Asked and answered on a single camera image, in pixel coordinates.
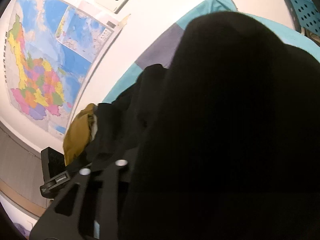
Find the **black button-up shirt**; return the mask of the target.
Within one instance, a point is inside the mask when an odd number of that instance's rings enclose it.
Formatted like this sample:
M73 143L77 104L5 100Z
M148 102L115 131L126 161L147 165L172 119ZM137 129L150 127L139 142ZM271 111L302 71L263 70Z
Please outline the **black button-up shirt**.
M119 239L319 239L319 62L257 20L192 20L96 115L72 168L136 155Z

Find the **mustard folded garment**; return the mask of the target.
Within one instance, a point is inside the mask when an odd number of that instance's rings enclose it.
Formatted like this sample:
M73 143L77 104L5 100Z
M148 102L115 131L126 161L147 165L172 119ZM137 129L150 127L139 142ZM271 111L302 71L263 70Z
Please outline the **mustard folded garment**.
M97 105L90 103L70 124L63 140L65 165L71 164L91 142L91 124Z

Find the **cream folded garment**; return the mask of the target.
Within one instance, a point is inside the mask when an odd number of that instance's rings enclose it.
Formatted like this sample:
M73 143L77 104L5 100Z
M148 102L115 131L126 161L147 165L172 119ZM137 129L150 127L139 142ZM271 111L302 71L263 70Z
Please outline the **cream folded garment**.
M92 121L92 124L91 124L91 141L94 140L95 138L95 135L98 131L98 124L97 124L98 120L97 120L97 116L94 114L93 115L93 121Z

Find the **teal grey patterned bedsheet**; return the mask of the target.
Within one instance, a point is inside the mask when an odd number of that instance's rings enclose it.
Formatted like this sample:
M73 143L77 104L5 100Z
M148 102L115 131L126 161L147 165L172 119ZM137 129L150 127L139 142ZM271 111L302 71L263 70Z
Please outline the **teal grey patterned bedsheet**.
M111 103L114 101L120 93L135 83L137 77L147 66L161 64L163 67L168 68L188 23L202 15L221 11L237 11L237 9L232 0L204 0L202 3L191 9L163 32L135 60L112 87L107 96L105 96L103 102ZM319 60L319 46L309 38L272 20L251 14L248 14L248 16L259 21L273 31L285 44L307 51L316 60Z

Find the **teal perforated storage rack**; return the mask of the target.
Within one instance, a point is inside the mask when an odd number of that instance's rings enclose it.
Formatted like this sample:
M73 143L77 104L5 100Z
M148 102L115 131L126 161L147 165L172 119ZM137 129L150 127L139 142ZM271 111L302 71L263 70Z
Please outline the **teal perforated storage rack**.
M295 29L319 43L319 7L313 0L284 0Z

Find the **colourful wall map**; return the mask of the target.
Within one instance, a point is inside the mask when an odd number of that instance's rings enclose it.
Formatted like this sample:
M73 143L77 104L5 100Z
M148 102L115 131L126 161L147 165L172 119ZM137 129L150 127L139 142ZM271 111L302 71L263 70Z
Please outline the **colourful wall map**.
M62 139L84 79L112 34L62 0L16 0L4 53L11 105Z

